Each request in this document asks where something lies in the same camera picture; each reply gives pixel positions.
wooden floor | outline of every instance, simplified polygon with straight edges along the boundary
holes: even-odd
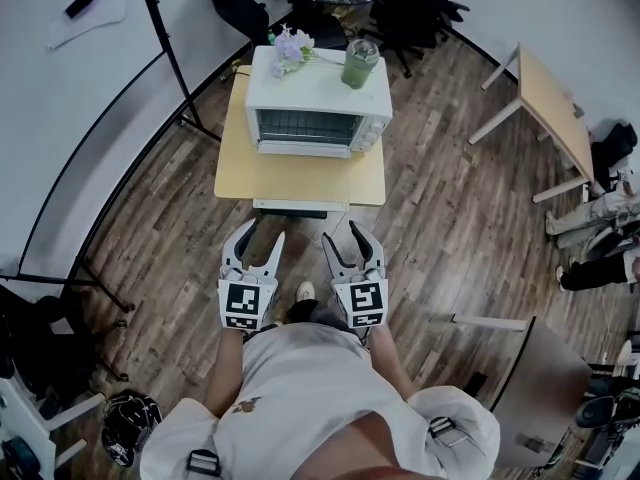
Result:
[[[475,371],[488,376],[480,394],[496,388],[517,337],[507,332],[438,322],[437,313],[528,318],[538,315],[591,362],[610,358],[623,342],[637,297],[626,286],[561,293],[554,269],[561,255],[545,239],[545,210],[562,214],[579,191],[535,205],[536,192],[569,179],[550,141],[523,111],[476,146],[466,142],[486,119],[511,101],[515,85],[501,77],[486,93],[480,84],[493,66],[451,38],[415,63],[415,75],[390,65],[395,118],[384,136],[387,203],[354,207],[325,221],[265,217],[247,251],[265,259],[277,234],[287,240],[278,271],[275,306],[286,308],[295,288],[311,279],[319,298],[331,297],[320,245],[333,236],[346,259],[358,250],[347,225],[357,220],[384,244],[390,286],[390,325],[417,384],[462,387]],[[207,126],[222,132],[230,85],[213,84],[200,98]],[[183,397],[202,399],[219,333],[216,281],[221,247],[236,227],[255,216],[250,202],[216,199],[219,146],[188,127],[171,129],[154,148],[91,246],[89,262],[136,311],[129,328],[107,341],[103,354],[131,377],[130,386],[168,412]],[[94,293],[87,319],[94,329],[122,318]],[[103,372],[96,388],[107,396],[123,384]],[[73,478],[137,478],[117,468],[99,441],[100,414],[68,427],[60,440],[82,435],[89,446],[72,465]],[[572,433],[569,457],[547,478],[569,478],[586,434]],[[530,478],[531,471],[497,470],[494,478]]]

lavender flower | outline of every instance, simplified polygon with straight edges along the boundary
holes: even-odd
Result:
[[[282,62],[280,62],[279,60],[274,60],[271,63],[271,75],[273,75],[275,78],[282,78],[284,76],[284,66],[282,65]]]
[[[298,29],[295,35],[291,35],[291,29],[283,25],[282,32],[275,38],[277,58],[271,63],[271,74],[275,78],[283,78],[287,73],[297,71],[303,63],[309,60],[325,61],[332,64],[340,64],[320,57],[314,50],[315,41]]]

black backpack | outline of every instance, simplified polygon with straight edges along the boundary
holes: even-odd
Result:
[[[102,445],[117,464],[131,467],[136,452],[161,421],[160,408],[152,398],[127,389],[105,405]]]
[[[609,168],[628,156],[637,144],[638,137],[633,126],[620,123],[616,123],[605,140],[591,144],[594,174],[604,190],[611,188]]]

white sneaker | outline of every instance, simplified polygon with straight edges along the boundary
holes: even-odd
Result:
[[[562,265],[558,265],[558,268],[556,268],[556,281],[558,281],[558,286],[560,287],[560,291],[566,292],[567,289],[563,288],[562,283],[560,282],[562,280],[563,275],[564,275],[564,269],[562,268]]]
[[[296,302],[316,298],[316,290],[311,281],[303,281],[296,290]]]
[[[552,220],[554,220],[553,213],[549,210],[544,212],[544,232],[549,236],[553,235],[553,228],[551,226]]]

green cup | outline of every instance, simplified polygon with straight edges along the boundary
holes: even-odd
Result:
[[[375,43],[366,39],[355,40],[347,48],[342,82],[352,89],[361,89],[379,59],[380,52]]]

